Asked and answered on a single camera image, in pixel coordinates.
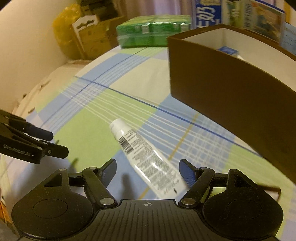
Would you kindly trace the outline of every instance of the green package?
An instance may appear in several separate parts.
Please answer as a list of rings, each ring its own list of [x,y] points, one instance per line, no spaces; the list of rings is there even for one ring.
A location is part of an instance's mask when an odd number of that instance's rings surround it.
[[[165,47],[168,36],[190,30],[189,15],[140,16],[116,27],[122,48]]]

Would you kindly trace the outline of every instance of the white tube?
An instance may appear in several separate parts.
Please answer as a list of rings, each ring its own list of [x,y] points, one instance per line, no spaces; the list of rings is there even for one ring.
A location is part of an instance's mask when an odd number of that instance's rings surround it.
[[[188,188],[163,154],[122,119],[114,120],[110,129],[131,166],[159,199],[174,199]]]

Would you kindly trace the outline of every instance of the curtain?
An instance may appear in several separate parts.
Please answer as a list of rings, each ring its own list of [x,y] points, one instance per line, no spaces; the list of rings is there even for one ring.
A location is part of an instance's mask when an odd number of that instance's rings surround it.
[[[120,15],[128,19],[145,15],[191,15],[192,0],[113,0]]]

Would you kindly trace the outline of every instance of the screw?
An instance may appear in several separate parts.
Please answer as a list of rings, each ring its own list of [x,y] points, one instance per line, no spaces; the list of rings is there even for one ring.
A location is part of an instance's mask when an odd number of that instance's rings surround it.
[[[187,198],[183,198],[181,200],[181,203],[183,203],[186,206],[191,206],[195,203],[195,200],[193,198],[187,197]]]
[[[109,206],[109,205],[112,205],[113,203],[115,203],[115,201],[112,198],[105,197],[100,200],[100,203],[102,203],[104,206]]]

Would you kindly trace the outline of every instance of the beige wall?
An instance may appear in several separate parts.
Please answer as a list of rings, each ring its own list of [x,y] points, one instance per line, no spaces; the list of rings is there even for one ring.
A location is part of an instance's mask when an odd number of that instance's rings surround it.
[[[67,61],[52,32],[55,17],[75,0],[12,0],[0,11],[0,109]]]

